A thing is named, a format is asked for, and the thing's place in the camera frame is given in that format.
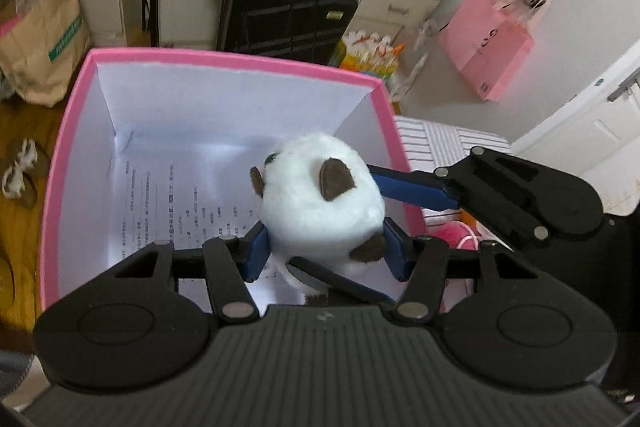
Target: yellow sticker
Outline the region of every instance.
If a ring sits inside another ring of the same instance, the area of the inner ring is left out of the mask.
[[[326,18],[327,20],[339,21],[340,19],[342,19],[343,15],[344,15],[344,12],[331,11],[326,14]]]

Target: white plush toy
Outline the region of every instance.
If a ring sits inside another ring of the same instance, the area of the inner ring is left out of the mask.
[[[341,140],[326,134],[290,140],[268,156],[262,174],[253,167],[251,179],[273,262],[305,296],[318,292],[290,274],[291,257],[354,279],[384,256],[385,201],[362,158]]]

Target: pink box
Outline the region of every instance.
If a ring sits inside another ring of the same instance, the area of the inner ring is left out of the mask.
[[[220,233],[244,235],[257,219],[250,167],[276,142],[317,131],[370,164],[409,170],[385,87],[373,77],[248,55],[92,50],[52,158],[42,308],[156,239],[196,248]],[[418,208],[387,201],[387,214],[424,231]],[[274,292],[269,267],[263,275],[249,285],[261,309],[298,298]],[[362,282],[402,291],[383,261]],[[206,307],[199,285],[186,281],[180,293]]]

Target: black suitcase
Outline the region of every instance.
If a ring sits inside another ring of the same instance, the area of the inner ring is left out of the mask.
[[[357,0],[224,0],[216,49],[327,64]]]

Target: striped fabric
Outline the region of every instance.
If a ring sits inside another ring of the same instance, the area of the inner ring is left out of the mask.
[[[453,165],[468,156],[476,145],[511,152],[507,140],[491,133],[406,116],[396,116],[396,125],[409,166],[415,171],[433,172],[438,167]],[[428,228],[460,219],[459,210],[434,212],[424,208],[422,213]]]

